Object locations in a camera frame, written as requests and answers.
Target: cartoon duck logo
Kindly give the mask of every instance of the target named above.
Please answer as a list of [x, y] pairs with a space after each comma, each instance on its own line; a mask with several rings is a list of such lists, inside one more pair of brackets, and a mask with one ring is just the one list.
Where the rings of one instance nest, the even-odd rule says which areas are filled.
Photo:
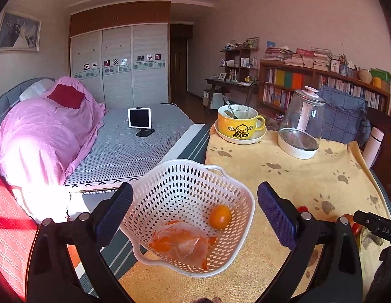
[[247, 138], [249, 136], [249, 130], [253, 129], [253, 126], [247, 127], [247, 125], [241, 124], [238, 125], [236, 128], [233, 126], [229, 126], [229, 131], [235, 131], [235, 133], [232, 135], [234, 138]]

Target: red pillow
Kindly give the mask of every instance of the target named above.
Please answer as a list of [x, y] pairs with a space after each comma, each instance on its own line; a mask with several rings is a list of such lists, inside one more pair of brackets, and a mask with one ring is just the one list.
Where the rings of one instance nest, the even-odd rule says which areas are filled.
[[67, 108], [79, 109], [85, 94], [73, 86], [58, 84], [55, 90], [47, 97]]

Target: sliding wardrobe door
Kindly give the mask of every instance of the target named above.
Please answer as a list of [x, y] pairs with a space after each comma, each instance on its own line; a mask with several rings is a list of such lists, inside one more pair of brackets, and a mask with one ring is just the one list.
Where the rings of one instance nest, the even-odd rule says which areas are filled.
[[104, 102], [100, 63], [101, 31], [71, 38], [72, 77], [81, 80], [98, 103]]
[[131, 26], [103, 31], [102, 73], [105, 104], [133, 107], [131, 74]]
[[134, 105], [169, 102], [168, 25], [132, 26]]

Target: kettle lid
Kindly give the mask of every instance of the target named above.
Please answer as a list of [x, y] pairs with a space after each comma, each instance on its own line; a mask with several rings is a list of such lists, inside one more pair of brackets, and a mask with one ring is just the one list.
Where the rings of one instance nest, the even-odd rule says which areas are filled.
[[311, 88], [310, 86], [305, 86], [306, 90], [295, 90], [295, 93], [301, 98], [307, 100], [308, 102], [315, 103], [318, 105], [324, 105], [326, 101], [320, 96], [317, 95], [318, 90]]

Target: white plastic basket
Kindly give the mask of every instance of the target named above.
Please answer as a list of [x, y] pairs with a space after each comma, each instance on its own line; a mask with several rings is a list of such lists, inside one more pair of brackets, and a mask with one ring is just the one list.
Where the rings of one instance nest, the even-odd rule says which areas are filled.
[[[145, 264], [164, 265], [191, 277], [216, 275], [232, 263], [245, 241], [255, 212], [250, 190], [216, 165], [169, 160], [150, 170], [133, 188], [134, 199], [120, 229], [130, 239], [135, 257]], [[217, 204], [228, 206], [232, 213], [231, 223], [223, 231], [208, 224], [211, 209]], [[172, 220], [183, 220], [210, 237], [217, 236], [207, 257], [207, 270], [166, 258], [148, 246], [154, 231]], [[146, 258], [139, 249], [140, 244], [159, 259]]]

